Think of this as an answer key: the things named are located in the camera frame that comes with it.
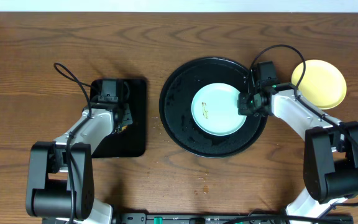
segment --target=black mounting plate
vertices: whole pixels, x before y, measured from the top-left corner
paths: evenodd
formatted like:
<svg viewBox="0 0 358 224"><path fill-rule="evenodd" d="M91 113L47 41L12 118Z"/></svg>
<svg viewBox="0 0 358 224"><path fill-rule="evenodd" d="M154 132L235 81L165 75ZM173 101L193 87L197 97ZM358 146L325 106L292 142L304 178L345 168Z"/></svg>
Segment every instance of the black mounting plate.
<svg viewBox="0 0 358 224"><path fill-rule="evenodd" d="M266 213L252 213L251 216L268 215ZM225 222L243 218L247 215L175 215L158 214L146 215L144 213L123 213L118 214L114 224L223 224ZM350 215L327 215L323 219L343 224L353 224L353 217ZM240 222L242 224L284 224L280 220L255 220L249 222ZM55 219L43 219L42 224L65 224L65 221Z"/></svg>
<svg viewBox="0 0 358 224"><path fill-rule="evenodd" d="M137 157L146 150L147 84L144 79L123 79L128 83L130 95L126 103L131 110L133 124L120 133L106 136L98 145L92 158ZM91 86L101 90L103 79ZM98 93L91 88L91 99Z"/></svg>

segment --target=wooden table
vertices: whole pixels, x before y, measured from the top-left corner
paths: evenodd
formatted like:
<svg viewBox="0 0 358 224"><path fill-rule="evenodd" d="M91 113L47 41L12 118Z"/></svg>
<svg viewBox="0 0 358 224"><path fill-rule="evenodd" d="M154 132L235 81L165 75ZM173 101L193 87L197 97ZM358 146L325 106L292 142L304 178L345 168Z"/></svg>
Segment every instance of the wooden table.
<svg viewBox="0 0 358 224"><path fill-rule="evenodd" d="M221 56L247 67L262 49L290 44L306 59L331 62L347 96L330 115L358 121L358 14L0 13L0 223L40 223L25 212L30 148L77 121L85 100L52 67L61 62L83 82L148 79L143 156L95 159L96 197L123 211L234 213L277 211L304 187L303 141L269 118L245 152L206 159L166 134L158 99L168 76L194 58ZM283 82L300 63L287 49L266 53ZM358 223L358 208L340 208Z"/></svg>

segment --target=yellow bowl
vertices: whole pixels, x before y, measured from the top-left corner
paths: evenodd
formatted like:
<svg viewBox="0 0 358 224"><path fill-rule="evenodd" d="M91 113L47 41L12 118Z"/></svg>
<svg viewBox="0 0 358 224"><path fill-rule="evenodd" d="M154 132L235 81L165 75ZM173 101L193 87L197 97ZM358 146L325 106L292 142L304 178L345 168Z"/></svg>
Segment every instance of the yellow bowl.
<svg viewBox="0 0 358 224"><path fill-rule="evenodd" d="M301 77L303 63L293 71L291 82L296 85ZM342 73L328 62L307 60L306 72L299 90L312 104L325 110L339 105L346 96L346 81Z"/></svg>

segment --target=black plate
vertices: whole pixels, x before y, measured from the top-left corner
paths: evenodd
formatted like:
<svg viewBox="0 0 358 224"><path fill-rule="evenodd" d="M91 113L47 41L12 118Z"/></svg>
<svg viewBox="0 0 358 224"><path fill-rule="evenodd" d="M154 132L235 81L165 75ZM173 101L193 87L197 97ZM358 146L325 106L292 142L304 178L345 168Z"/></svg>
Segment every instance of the black plate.
<svg viewBox="0 0 358 224"><path fill-rule="evenodd" d="M175 70L160 95L160 117L172 140L187 151L204 157L232 156L254 143L267 118L248 116L235 133L214 136L198 127L191 115L191 102L198 90L212 83L226 83L241 92L247 91L248 72L237 62L217 57L196 59Z"/></svg>

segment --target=wire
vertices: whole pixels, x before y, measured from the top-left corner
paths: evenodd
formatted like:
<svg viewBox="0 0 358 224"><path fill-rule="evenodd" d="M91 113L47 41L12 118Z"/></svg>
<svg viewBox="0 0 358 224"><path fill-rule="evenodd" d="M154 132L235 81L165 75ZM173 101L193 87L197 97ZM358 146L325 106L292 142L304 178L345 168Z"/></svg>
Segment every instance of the wire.
<svg viewBox="0 0 358 224"><path fill-rule="evenodd" d="M263 211L262 209L255 208L250 213L248 213L248 217L250 217L255 212L260 212L262 214L266 214L265 211Z"/></svg>
<svg viewBox="0 0 358 224"><path fill-rule="evenodd" d="M273 45L270 46L268 48L266 48L265 50L261 51L261 53L258 54L258 56L256 56L256 58L252 61L251 66L250 66L250 70L251 70L251 74L252 74L252 68L254 66L254 64L256 63L256 61L258 60L258 58L265 53L266 51L273 49L275 47L286 47L289 49L292 49L293 51L295 51L299 57L302 59L302 63L303 63L303 70L302 70L302 74L301 77L299 78L298 82L296 83L296 88L294 89L294 96L296 96L295 98L306 108L308 108L312 113L314 113L315 115L319 116L322 120L326 121L327 123L329 123L330 125L332 125L334 128L336 128L341 134L343 134L346 139L357 149L358 152L358 143L344 130L342 129L338 124L336 124L335 122L332 122L331 120L329 120L326 117L326 114L319 114L317 111L315 111L313 108L309 107L302 99L301 96L297 94L298 91L298 87L302 82L302 79L305 75L306 72L306 61L305 58L303 58L301 52L299 50L297 50L296 48L290 46L290 45L286 45L286 44L277 44L277 45ZM335 208L335 206L348 206L348 207L356 207L358 206L358 202L356 203L334 203L331 205L331 209Z"/></svg>
<svg viewBox="0 0 358 224"><path fill-rule="evenodd" d="M60 73L61 75L63 75L65 78L67 78L67 79L69 79L69 80L71 80L71 81L73 81L73 82L78 83L74 78L70 78L69 76L67 76L66 74L64 74L62 71L60 71L59 68L57 68L57 65L59 65L60 67L62 67L64 70L66 70L66 72L68 72L68 73L71 73L71 72L70 72L64 65L62 65L62 64L60 64L60 63L54 63L53 67L55 67L55 70L56 70L58 73ZM94 87L94 86L92 86L92 85L89 85L89 84L86 84L86 83L83 83L83 82L80 82L80 81L79 81L79 83L80 83L81 85L83 85L83 86L90 87L91 89L93 89L94 91L96 91L98 94L100 94L99 90L98 90L96 87Z"/></svg>
<svg viewBox="0 0 358 224"><path fill-rule="evenodd" d="M293 215L256 215L251 217L242 217L230 220L223 224L236 224L240 222L249 222L256 220L283 220L283 221L299 221L299 222L311 222L311 223L319 223L319 224L339 224L345 222L335 222L330 220L324 220L321 218L310 218L310 217L299 217Z"/></svg>
<svg viewBox="0 0 358 224"><path fill-rule="evenodd" d="M65 75L63 72L61 72L61 71L59 70L59 68L58 68L57 66L62 67L62 68L63 68L68 74L70 74L71 77L73 77L73 78L70 78L70 77L68 77L67 75ZM63 75L64 77L68 78L69 80L76 82L76 83L80 86L82 92L83 92L84 95L85 95L86 102L87 102L87 104L88 104L88 108L89 108L88 116L91 116L91 115L92 115L92 108L91 108L90 98L88 97L88 94L86 94L86 91L85 91L85 89L84 89L84 87L83 87L83 85L85 85L85 86L90 86L90 85L80 82L80 81L77 79L77 77L75 77L75 75L74 75L68 68L66 68L66 66L64 66L64 65L62 65L62 64L60 64L60 63L55 62L55 63L53 64L53 67L55 68L55 70L56 70L58 73L60 73L60 74Z"/></svg>
<svg viewBox="0 0 358 224"><path fill-rule="evenodd" d="M63 72L61 72L59 69L59 67L62 67L72 78L68 77L67 75L65 75ZM74 187L74 176L73 176L73 169L71 167L71 162L73 162L73 158L71 156L71 151L70 151L70 144L71 144L71 140L74 138L75 134L78 132L78 130L80 130L80 128L88 121L92 118L92 108L91 108L91 102L90 102L90 98L88 97L88 94L86 94L86 91L83 87L83 85L89 86L88 84L82 83L80 82L77 77L75 77L75 75L69 71L69 69L67 69L64 65L60 64L60 63L54 63L53 67L55 68L55 70L60 73L61 75L63 75L64 77L68 78L71 81L74 81L78 84L78 86L80 86L82 92L84 93L86 102L88 104L88 109L89 109L89 113L87 115L87 117L78 125L76 126L72 131L70 131L70 133L68 134L68 138L67 138L67 143L66 143L66 161L67 161L67 170L68 170L68 178L70 181L70 195L71 195L71 211L70 211L70 219L67 223L72 224L74 221L74 217L75 217L75 202L76 202L76 195L75 195L75 187Z"/></svg>

